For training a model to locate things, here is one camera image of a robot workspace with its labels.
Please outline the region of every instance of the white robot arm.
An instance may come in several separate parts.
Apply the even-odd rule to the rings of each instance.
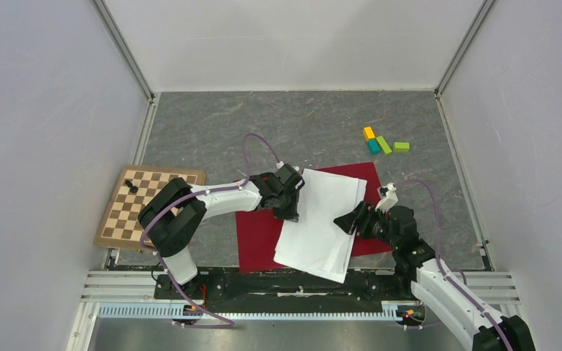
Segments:
[[[377,238],[393,247],[399,288],[434,311],[465,350],[508,350],[503,334],[512,350],[534,351],[531,333],[519,316],[506,318],[482,301],[420,239],[413,210],[396,205],[395,191],[393,184],[387,184],[380,188],[377,205],[361,202],[335,223],[347,233]]]
[[[197,275],[188,243],[202,220],[236,211],[272,209],[278,219],[298,221],[296,207],[304,181],[290,165],[281,163],[278,167],[275,173],[214,186],[190,186],[175,178],[143,208],[138,220],[146,228],[161,211],[184,199],[176,206],[180,209],[177,215],[167,211],[148,233],[178,284],[186,284]]]

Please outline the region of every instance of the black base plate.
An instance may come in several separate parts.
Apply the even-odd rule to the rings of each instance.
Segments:
[[[157,300],[181,300],[168,276],[158,276]],[[381,301],[415,301],[402,292],[388,271],[349,271],[339,284],[293,269],[240,274],[238,268],[199,268],[199,275],[182,289],[192,299],[203,299],[215,312],[342,313],[382,312]],[[292,293],[314,293],[309,297]]]

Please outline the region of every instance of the red cloth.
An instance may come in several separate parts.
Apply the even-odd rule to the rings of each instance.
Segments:
[[[368,203],[380,201],[380,195],[378,195],[380,179],[372,162],[321,168],[319,170],[366,180],[365,201]],[[240,273],[267,271],[284,267],[284,265],[273,261],[274,248],[277,246],[282,226],[283,221],[274,218],[272,211],[236,212]],[[351,256],[390,251],[393,251],[393,249],[389,245],[377,239],[354,238]]]

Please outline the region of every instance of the white paper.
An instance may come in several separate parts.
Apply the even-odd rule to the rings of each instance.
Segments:
[[[316,170],[304,170],[303,179],[299,222],[283,223],[274,261],[342,283],[354,235],[344,233],[333,220],[363,200],[367,182]]]

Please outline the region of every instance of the white panel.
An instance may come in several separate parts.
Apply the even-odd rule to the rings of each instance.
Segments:
[[[157,91],[435,88],[481,0],[106,0]]]
[[[499,1],[444,108],[536,346],[562,349],[562,2]]]
[[[88,0],[0,1],[0,350],[63,350],[146,102]]]

